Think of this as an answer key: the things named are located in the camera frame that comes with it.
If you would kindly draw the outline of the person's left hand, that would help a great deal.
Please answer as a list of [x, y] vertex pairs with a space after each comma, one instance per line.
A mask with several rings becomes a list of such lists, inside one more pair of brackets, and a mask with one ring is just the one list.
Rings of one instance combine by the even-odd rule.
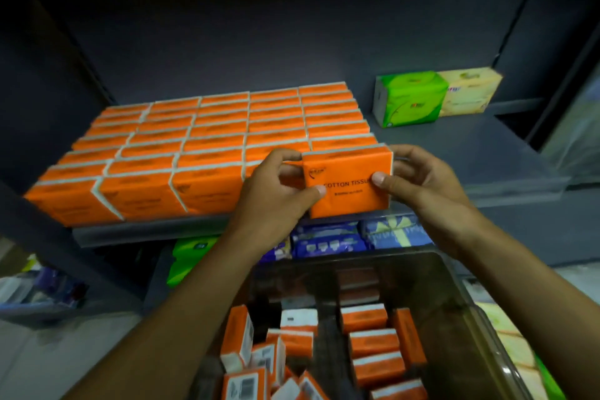
[[289, 236], [304, 214], [283, 209], [281, 177], [302, 176], [292, 162], [302, 159], [299, 151], [276, 148], [244, 181], [237, 206], [221, 240], [241, 249], [253, 263]]

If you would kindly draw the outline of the person's right hand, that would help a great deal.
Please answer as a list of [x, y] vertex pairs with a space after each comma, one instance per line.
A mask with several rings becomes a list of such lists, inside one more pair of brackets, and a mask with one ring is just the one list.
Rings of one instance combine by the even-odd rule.
[[390, 175], [419, 186], [418, 202], [401, 202], [416, 214], [435, 245], [461, 261], [473, 247], [483, 214], [469, 200], [454, 170], [419, 146], [390, 145], [394, 154]]

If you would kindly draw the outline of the orange tissue packet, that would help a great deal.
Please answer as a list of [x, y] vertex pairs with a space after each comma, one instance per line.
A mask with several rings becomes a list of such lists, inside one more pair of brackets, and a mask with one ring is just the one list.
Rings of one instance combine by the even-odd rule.
[[322, 185], [325, 196], [310, 209], [313, 219], [389, 209], [390, 196], [371, 180], [393, 172], [394, 154], [386, 144], [342, 148], [302, 155], [305, 185]]

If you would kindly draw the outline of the person's left forearm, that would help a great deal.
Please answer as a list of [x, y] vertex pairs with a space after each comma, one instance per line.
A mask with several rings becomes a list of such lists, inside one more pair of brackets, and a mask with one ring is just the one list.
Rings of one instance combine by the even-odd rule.
[[185, 400], [241, 285], [277, 242], [228, 233], [61, 400]]

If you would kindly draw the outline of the person's right forearm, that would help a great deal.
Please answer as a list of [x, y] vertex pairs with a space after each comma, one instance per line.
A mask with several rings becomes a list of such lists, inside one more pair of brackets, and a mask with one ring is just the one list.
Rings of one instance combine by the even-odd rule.
[[452, 239], [567, 400], [600, 400], [600, 305], [480, 214]]

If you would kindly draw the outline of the blue wrapped pack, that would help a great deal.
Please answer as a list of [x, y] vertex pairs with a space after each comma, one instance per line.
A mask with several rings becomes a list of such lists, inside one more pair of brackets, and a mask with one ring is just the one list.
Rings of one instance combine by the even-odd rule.
[[357, 221], [299, 225], [291, 238], [294, 259], [368, 251]]
[[359, 223], [370, 250], [403, 249], [433, 243], [415, 214], [387, 215]]

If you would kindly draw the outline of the grey metal shelf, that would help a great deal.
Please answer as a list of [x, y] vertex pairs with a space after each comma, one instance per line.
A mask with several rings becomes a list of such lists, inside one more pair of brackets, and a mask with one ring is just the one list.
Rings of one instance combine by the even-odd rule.
[[146, 280], [94, 246], [187, 235], [206, 219], [71, 231], [22, 195], [109, 104], [346, 81], [372, 122], [376, 75], [498, 67], [488, 111], [383, 130], [450, 163], [483, 207], [559, 199], [536, 152], [565, 80], [600, 41], [600, 0], [0, 0], [0, 231], [91, 286], [80, 310], [146, 310]]

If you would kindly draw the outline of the green tissue pack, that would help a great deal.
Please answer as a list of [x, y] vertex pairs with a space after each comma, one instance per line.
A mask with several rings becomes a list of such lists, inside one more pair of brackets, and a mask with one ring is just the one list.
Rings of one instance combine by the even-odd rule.
[[372, 114], [382, 128], [435, 122], [449, 83], [435, 71], [376, 77]]

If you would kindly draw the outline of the clear plastic bin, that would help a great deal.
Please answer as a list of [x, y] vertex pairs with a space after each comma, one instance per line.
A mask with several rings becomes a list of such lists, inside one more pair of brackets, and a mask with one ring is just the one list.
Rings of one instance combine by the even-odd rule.
[[340, 308], [382, 303], [407, 308], [426, 363], [400, 381], [420, 378], [429, 400], [533, 400], [485, 314], [475, 306], [446, 257], [432, 246], [324, 255], [256, 266], [230, 308], [245, 305], [254, 343], [280, 326], [283, 311], [317, 310], [311, 358], [289, 358], [296, 375], [307, 370], [330, 400], [368, 400], [353, 380]]

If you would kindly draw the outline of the green wrapped pack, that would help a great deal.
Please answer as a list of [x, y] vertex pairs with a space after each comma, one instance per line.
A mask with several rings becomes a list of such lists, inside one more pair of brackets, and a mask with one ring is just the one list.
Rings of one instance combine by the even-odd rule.
[[219, 235], [179, 238], [172, 255], [176, 260], [200, 260], [212, 249]]
[[183, 279], [197, 265], [197, 260], [175, 260], [170, 267], [166, 285], [173, 289], [179, 285]]

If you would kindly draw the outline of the cream tissue pack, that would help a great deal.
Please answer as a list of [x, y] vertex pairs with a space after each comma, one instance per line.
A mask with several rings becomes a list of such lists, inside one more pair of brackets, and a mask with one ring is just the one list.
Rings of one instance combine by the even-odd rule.
[[503, 79], [490, 67], [437, 73], [449, 84], [439, 117], [483, 113]]

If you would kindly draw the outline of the rows of orange tissue packs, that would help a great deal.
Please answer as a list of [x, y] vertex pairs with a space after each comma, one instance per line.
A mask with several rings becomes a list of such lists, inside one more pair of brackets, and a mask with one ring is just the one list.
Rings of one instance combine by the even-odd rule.
[[345, 82], [111, 106], [24, 197], [70, 228], [226, 214], [275, 148], [376, 143]]

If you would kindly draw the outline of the pile of orange tissue packs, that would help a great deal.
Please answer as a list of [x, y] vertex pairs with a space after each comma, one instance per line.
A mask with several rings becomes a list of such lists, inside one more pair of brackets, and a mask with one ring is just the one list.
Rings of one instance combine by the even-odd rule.
[[407, 308], [374, 268], [260, 268], [230, 309], [221, 400], [430, 400]]

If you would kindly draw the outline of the stack of cream packs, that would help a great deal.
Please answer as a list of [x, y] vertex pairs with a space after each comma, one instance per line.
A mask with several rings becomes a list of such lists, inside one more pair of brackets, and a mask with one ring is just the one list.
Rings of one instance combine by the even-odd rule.
[[500, 306], [495, 303], [476, 302], [491, 322], [509, 358], [516, 366], [523, 382], [534, 400], [550, 400], [529, 343]]

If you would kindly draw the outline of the green plastic pack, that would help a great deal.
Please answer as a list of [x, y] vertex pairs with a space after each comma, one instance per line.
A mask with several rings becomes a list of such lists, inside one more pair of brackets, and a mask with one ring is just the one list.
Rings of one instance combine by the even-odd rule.
[[539, 374], [541, 376], [542, 384], [544, 386], [548, 400], [567, 400], [562, 389], [560, 389], [549, 370], [545, 367], [541, 358], [536, 353], [534, 355], [537, 370], [539, 371]]

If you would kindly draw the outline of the blue plastic wrapped goods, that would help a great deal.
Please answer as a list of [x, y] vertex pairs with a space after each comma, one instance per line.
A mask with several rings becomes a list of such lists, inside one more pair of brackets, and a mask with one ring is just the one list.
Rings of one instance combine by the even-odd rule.
[[50, 267], [0, 277], [0, 318], [20, 318], [79, 308], [89, 285]]

